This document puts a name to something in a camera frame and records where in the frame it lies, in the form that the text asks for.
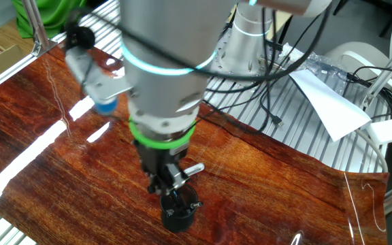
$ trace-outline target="green ring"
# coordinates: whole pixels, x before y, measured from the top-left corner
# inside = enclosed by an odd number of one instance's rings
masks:
[[[142,135],[142,133],[140,133],[140,131],[138,131],[135,123],[131,120],[131,118],[129,119],[129,130],[134,135],[134,138],[143,145],[159,150],[169,150],[187,144],[187,142],[190,141],[190,137],[192,136],[193,132],[195,131],[195,127],[192,125],[189,132],[187,132],[182,138],[172,142],[158,142],[145,137]]]

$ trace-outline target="green cloth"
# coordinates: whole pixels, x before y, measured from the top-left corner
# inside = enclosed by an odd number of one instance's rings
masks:
[[[16,9],[16,26],[22,38],[33,37],[27,13],[21,0],[12,0]],[[61,27],[65,24],[70,11],[75,7],[86,5],[86,0],[36,0],[42,22],[45,26],[48,38],[59,34]]]

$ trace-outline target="glossy wood sheet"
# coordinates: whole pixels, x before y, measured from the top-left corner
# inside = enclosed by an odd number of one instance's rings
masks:
[[[95,58],[120,67],[100,51]],[[191,181],[204,207],[187,232],[170,233],[127,122],[93,110],[74,120],[79,100],[59,48],[0,86],[0,172],[21,153],[37,155],[21,160],[30,163],[4,190],[0,215],[38,244],[291,244],[297,233],[304,244],[387,243],[387,174],[336,171],[221,116],[198,124],[181,164],[206,164]],[[125,96],[116,116],[128,118]],[[40,135],[56,139],[36,147]]]

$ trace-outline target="blue cap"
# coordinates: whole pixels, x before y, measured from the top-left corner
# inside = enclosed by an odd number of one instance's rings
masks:
[[[108,116],[113,114],[115,109],[117,108],[118,100],[117,97],[111,102],[107,104],[95,103],[95,109],[100,115]]]

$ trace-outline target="white paper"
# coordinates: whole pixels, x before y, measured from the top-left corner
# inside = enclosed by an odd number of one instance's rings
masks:
[[[311,71],[295,71],[290,76],[316,110],[333,141],[371,121],[365,112],[335,93]]]

